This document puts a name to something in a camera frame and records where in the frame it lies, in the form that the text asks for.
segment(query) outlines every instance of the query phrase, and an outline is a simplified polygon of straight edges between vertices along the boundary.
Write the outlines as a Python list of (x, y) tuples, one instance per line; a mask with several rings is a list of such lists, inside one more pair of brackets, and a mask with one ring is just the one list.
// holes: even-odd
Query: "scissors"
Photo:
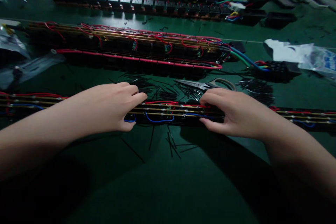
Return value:
[(227, 89), (223, 86), (218, 86), (216, 84), (216, 82), (221, 82), (223, 84), (225, 84), (226, 86), (228, 86), (232, 91), (237, 91), (236, 87), (234, 86), (233, 83), (229, 82), (228, 80), (225, 79), (221, 79), (221, 78), (216, 78), (210, 82), (193, 82), (190, 80), (175, 80), (178, 83), (181, 83), (183, 85), (187, 85), (187, 86), (192, 86), (194, 88), (197, 89), (201, 89), (201, 90), (207, 90), (207, 89), (211, 89), (211, 88), (223, 88), (223, 89)]

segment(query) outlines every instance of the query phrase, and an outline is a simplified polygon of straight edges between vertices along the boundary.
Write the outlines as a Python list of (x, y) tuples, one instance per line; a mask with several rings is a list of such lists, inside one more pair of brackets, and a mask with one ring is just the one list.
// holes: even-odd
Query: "blue wire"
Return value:
[(29, 106), (29, 107), (33, 106), (33, 107), (39, 108), (39, 109), (41, 109), (41, 110), (44, 109), (44, 108), (42, 108), (42, 107), (40, 107), (40, 106), (37, 106), (37, 105), (35, 105), (35, 104), (21, 104), (21, 103), (15, 103), (15, 104), (11, 104), (11, 105), (12, 105), (12, 106)]
[(234, 18), (234, 19), (227, 19), (226, 21), (234, 22), (234, 21), (236, 21), (236, 20), (238, 20), (238, 19), (240, 19), (240, 17), (236, 17), (236, 18)]
[(165, 122), (165, 121), (174, 121), (174, 116), (172, 115), (172, 117), (173, 117), (173, 119), (171, 119), (171, 120), (162, 120), (162, 121), (153, 121), (153, 120), (151, 120), (151, 119), (149, 119), (149, 117), (148, 117), (148, 115), (147, 115), (147, 112), (145, 112), (145, 114), (146, 114), (146, 116), (147, 116), (147, 119), (149, 120), (149, 121), (151, 121), (152, 123), (162, 123), (162, 122)]
[(313, 128), (316, 125), (315, 123), (309, 125), (309, 124), (306, 124), (305, 122), (302, 122), (302, 121), (299, 121), (299, 120), (294, 120), (294, 119), (293, 119), (293, 121), (298, 122), (298, 123), (302, 123), (304, 126), (309, 127), (309, 128)]
[(205, 117), (205, 118), (210, 118), (210, 119), (213, 119), (213, 117), (209, 117), (209, 116), (207, 116), (207, 115), (205, 116), (205, 115), (199, 115), (199, 114), (189, 114), (189, 113), (188, 113), (188, 114), (186, 114), (186, 115), (187, 115), (187, 116), (189, 116), (189, 115), (190, 115), (190, 116), (191, 116), (191, 115), (192, 115), (192, 116), (199, 116), (199, 117)]
[(236, 48), (231, 47), (231, 50), (234, 51), (235, 53), (238, 53), (240, 56), (242, 56), (244, 59), (246, 59), (252, 66), (254, 66), (255, 68), (264, 71), (264, 72), (269, 72), (269, 69), (266, 68), (260, 68), (257, 64), (255, 64), (249, 57), (247, 57), (245, 54), (243, 54), (242, 52), (238, 51)]
[[(135, 117), (135, 115), (133, 114), (133, 116), (134, 116), (134, 121), (136, 121), (137, 120), (137, 118)], [(132, 123), (132, 122), (134, 122), (134, 121), (128, 121), (128, 120), (124, 120), (125, 122), (129, 122), (129, 123)]]

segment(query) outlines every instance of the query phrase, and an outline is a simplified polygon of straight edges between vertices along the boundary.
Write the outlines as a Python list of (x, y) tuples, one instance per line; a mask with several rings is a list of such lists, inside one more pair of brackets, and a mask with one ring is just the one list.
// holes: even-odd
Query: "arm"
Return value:
[(126, 82), (99, 85), (0, 131), (0, 181), (35, 168), (72, 141), (96, 133), (130, 131), (131, 109), (147, 95)]
[(336, 159), (306, 131), (241, 92), (212, 89), (200, 102), (225, 112), (224, 123), (200, 119), (210, 131), (262, 141), (274, 167), (285, 168), (336, 202)]

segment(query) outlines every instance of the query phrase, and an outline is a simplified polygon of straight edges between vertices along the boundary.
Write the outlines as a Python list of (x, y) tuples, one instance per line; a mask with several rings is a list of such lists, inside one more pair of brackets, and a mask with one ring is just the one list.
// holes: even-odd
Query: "scissor blade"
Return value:
[(190, 80), (175, 80), (176, 82), (178, 83), (181, 83), (183, 85), (187, 85), (187, 86), (192, 86), (192, 87), (195, 87), (195, 88), (199, 88), (201, 89), (202, 88), (202, 84), (203, 83), (200, 83), (200, 82), (192, 82)]

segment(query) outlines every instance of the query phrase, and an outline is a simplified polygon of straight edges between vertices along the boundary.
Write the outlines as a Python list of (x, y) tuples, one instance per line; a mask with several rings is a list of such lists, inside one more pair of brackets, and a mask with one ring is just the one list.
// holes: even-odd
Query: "plastic bag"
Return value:
[(313, 47), (309, 55), (304, 55), (298, 67), (313, 70), (326, 78), (336, 80), (336, 54), (323, 47)]
[(65, 61), (63, 55), (49, 52), (42, 57), (2, 68), (0, 70), (0, 88), (7, 89), (15, 80), (17, 80), (18, 83), (27, 81), (47, 70), (49, 67), (63, 61)]

